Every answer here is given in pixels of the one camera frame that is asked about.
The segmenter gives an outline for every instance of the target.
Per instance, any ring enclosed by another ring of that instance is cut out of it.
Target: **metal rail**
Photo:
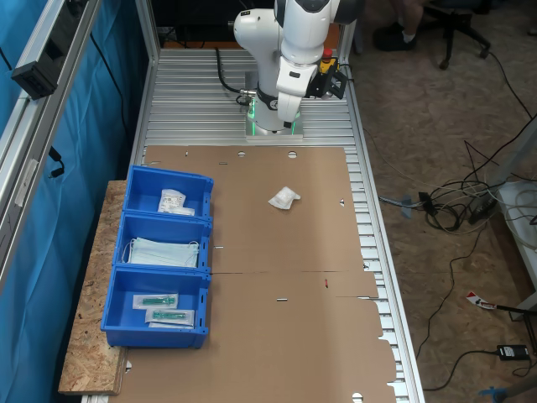
[[[49,37],[64,1],[48,1],[21,60],[36,54]],[[54,94],[33,101],[21,91],[0,140],[0,292],[101,1],[88,1]]]

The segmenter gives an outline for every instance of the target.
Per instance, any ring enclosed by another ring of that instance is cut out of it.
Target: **metal table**
[[[244,87],[245,73],[257,70],[255,60],[246,50],[221,50],[221,53],[227,83]],[[383,327],[382,338],[392,346],[397,365],[397,379],[390,385],[398,401],[423,402],[354,88],[349,86],[341,100],[304,100],[303,139],[248,142],[245,107],[237,105],[236,95],[226,91],[218,81],[214,50],[161,50],[159,62],[150,70],[131,159],[134,164],[144,165],[145,148],[150,145],[344,148],[362,256],[366,270],[372,271],[377,281],[378,298],[374,300]]]

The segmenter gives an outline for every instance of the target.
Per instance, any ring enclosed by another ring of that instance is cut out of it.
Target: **cardboard sheet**
[[[355,392],[394,403],[392,349],[350,276],[214,275],[204,346],[129,349],[133,368],[110,403],[350,403]]]
[[[129,349],[110,403],[395,402],[378,308],[357,298],[378,293],[343,149],[151,146],[145,163],[215,180],[210,331],[199,350]],[[268,203],[284,186],[288,211]]]
[[[213,273],[363,273],[343,149],[151,146],[145,163],[214,178],[212,242],[223,248],[212,250]],[[284,186],[301,196],[288,211],[268,203]],[[361,283],[377,295],[372,274]]]

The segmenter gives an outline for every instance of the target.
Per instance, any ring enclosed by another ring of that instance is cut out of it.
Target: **office chair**
[[[440,68],[445,70],[450,65],[451,51],[453,49],[453,34],[455,31],[462,32],[464,35],[476,40],[481,44],[482,51],[480,57],[486,59],[490,42],[470,26],[472,20],[471,13],[459,14],[457,9],[472,10],[474,13],[486,14],[490,11],[497,0],[432,0],[431,5],[437,8],[452,9],[451,13],[444,13],[436,8],[424,7],[427,15],[435,18],[435,21],[422,24],[419,31],[431,29],[444,29],[444,39],[447,40],[446,58],[440,63]]]

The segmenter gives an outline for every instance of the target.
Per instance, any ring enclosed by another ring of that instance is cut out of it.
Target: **blue storage tray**
[[[179,266],[162,266],[167,270],[189,270],[209,273],[207,265],[209,254],[209,236],[212,225],[210,222],[187,218],[170,218],[168,214],[155,216],[149,214],[123,212],[119,229],[117,230],[116,248],[112,264],[121,264],[123,250],[134,238],[145,238],[150,241],[164,243],[190,243],[196,241],[200,245],[197,266],[195,268]],[[125,260],[128,260],[128,246],[125,250]]]
[[[206,327],[211,276],[199,272],[144,270],[118,264],[112,268],[101,330],[111,346],[200,348]],[[178,293],[178,309],[196,311],[194,329],[149,327],[145,310],[133,309],[135,294]]]
[[[123,210],[212,221],[209,208],[213,184],[213,179],[203,175],[131,165]],[[181,216],[158,212],[163,189],[173,189],[183,193],[185,195],[184,207],[193,208],[196,211],[195,215]]]

